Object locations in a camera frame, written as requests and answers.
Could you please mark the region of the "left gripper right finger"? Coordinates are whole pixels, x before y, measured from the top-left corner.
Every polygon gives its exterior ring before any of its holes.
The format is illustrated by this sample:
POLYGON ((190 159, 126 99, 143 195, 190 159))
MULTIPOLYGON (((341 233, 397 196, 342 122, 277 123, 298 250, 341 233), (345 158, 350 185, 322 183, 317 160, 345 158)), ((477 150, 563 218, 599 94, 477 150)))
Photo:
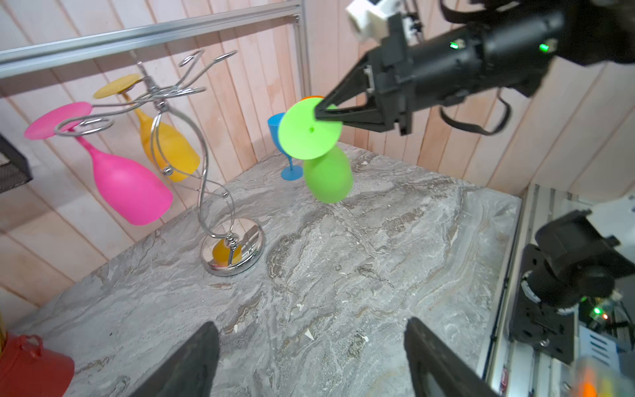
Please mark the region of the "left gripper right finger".
POLYGON ((417 318, 407 322, 404 349, 416 397, 496 397, 497 394, 417 318))

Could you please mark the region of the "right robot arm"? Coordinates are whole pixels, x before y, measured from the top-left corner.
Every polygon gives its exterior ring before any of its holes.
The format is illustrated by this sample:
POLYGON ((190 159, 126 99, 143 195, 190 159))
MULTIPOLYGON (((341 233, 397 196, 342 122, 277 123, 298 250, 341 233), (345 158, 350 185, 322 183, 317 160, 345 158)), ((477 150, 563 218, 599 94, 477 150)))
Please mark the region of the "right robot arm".
MULTIPOLYGON (((462 103, 488 89, 539 89, 553 58, 580 66, 634 61, 627 1, 486 1, 481 11, 443 8, 456 29, 423 39, 418 8, 404 1, 347 7, 362 56, 320 102, 316 119, 373 132, 412 131, 413 114, 462 103)), ((524 248, 509 333, 564 363, 574 359, 577 304, 608 298, 634 273, 634 198, 576 210, 542 226, 524 248)))

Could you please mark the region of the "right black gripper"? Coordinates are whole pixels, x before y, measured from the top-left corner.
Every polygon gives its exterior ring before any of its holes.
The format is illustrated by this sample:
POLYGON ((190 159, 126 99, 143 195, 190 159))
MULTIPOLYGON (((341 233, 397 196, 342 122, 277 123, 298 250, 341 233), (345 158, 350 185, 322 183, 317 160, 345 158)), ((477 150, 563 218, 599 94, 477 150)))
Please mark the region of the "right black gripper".
POLYGON ((413 61, 403 32, 403 18, 388 19, 389 35, 365 53, 342 81, 317 105, 319 121, 340 122, 372 132, 395 128, 402 136, 412 132, 413 61), (364 95, 365 102, 341 108, 349 99, 364 95))

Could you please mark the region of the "green wine glass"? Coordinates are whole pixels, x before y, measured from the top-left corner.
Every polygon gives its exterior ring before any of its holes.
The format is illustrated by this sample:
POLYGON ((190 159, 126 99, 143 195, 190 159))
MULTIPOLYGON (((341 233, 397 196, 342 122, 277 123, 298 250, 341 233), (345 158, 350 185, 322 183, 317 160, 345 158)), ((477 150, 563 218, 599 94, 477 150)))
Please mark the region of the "green wine glass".
POLYGON ((352 190, 354 179, 347 154, 337 146, 340 122, 319 121, 314 111, 322 99, 294 104, 282 117, 278 137, 288 155, 304 162, 304 180, 322 203, 337 203, 352 190))

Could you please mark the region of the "orange wine glass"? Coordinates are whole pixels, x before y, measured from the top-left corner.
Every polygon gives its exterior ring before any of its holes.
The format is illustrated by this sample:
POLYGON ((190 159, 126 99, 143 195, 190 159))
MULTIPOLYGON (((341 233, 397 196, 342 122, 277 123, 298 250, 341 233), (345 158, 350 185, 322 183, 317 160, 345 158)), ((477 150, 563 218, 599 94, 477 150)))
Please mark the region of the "orange wine glass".
POLYGON ((311 95, 311 96, 302 98, 301 101, 308 100, 308 99, 324 99, 324 97, 320 95, 311 95))

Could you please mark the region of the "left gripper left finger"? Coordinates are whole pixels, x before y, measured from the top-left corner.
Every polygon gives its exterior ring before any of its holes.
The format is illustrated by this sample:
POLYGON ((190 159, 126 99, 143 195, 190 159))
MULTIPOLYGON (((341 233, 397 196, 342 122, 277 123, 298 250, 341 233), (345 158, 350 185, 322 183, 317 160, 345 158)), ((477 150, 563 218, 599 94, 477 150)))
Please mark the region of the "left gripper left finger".
POLYGON ((132 396, 208 397, 219 357, 218 329, 213 322, 206 322, 132 396))

